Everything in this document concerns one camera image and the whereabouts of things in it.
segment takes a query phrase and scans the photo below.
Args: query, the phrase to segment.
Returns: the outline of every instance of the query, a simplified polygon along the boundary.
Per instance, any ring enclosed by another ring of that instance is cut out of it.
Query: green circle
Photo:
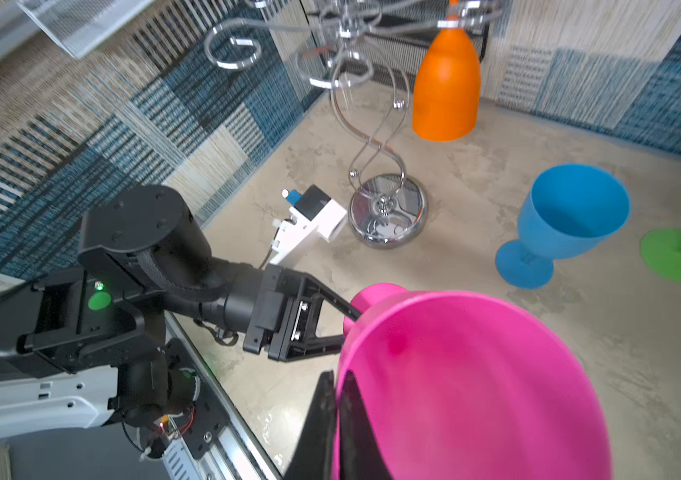
[[[111,305],[111,295],[107,292],[96,292],[87,301],[87,306],[90,310],[103,310],[105,307]]]
[[[642,258],[657,274],[681,283],[681,229],[655,230],[642,239]]]

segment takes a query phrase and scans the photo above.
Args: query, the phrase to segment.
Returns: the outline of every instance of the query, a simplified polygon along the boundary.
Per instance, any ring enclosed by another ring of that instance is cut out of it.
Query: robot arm
[[[0,437],[112,422],[147,426],[197,400],[198,376],[176,365],[166,310],[272,360],[338,353],[316,336],[323,302],[360,313],[310,275],[211,255],[178,192],[142,186],[88,212],[78,260],[0,293]]]

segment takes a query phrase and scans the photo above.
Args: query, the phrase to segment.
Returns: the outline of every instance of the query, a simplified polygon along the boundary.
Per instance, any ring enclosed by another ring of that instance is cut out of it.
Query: green led light
[[[111,305],[111,295],[105,292],[93,293],[90,300],[87,301],[90,310],[103,310],[109,305]]]

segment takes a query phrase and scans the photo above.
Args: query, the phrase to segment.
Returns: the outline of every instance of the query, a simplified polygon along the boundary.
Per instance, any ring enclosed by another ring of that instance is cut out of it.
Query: goblet base
[[[498,249],[495,267],[507,283],[529,290],[546,285],[554,276],[554,262],[530,254],[519,240],[512,240]]]
[[[641,246],[645,264],[657,274],[681,283],[681,229],[655,230]]]

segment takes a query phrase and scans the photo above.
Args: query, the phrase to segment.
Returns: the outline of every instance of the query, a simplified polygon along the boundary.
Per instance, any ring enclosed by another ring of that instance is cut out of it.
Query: black bracket
[[[258,354],[269,345],[268,358],[282,362],[340,353],[343,335],[316,335],[325,303],[354,321],[362,314],[311,275],[267,267],[244,338],[244,350]]]

